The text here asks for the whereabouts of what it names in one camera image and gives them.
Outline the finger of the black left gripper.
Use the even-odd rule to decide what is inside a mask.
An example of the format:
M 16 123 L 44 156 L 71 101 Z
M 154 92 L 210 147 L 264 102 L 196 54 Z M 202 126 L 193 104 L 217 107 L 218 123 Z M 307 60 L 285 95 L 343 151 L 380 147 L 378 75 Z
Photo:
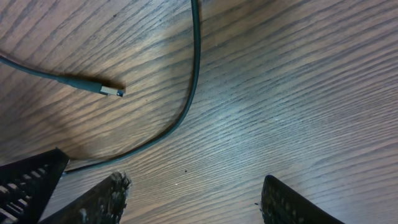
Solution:
M 37 223 L 68 162 L 56 148 L 1 166 L 1 223 Z

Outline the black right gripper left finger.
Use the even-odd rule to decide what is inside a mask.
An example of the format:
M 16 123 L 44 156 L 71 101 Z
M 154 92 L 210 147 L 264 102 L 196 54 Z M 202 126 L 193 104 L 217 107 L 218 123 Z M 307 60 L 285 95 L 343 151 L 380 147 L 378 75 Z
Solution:
M 114 172 L 40 224 L 118 224 L 130 186 L 127 175 Z

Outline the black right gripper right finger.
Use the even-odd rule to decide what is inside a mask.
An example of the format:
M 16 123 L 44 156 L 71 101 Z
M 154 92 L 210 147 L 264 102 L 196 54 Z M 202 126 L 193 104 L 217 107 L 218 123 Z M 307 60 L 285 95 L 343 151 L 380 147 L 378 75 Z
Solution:
M 261 212 L 265 224 L 343 224 L 273 175 L 264 179 Z

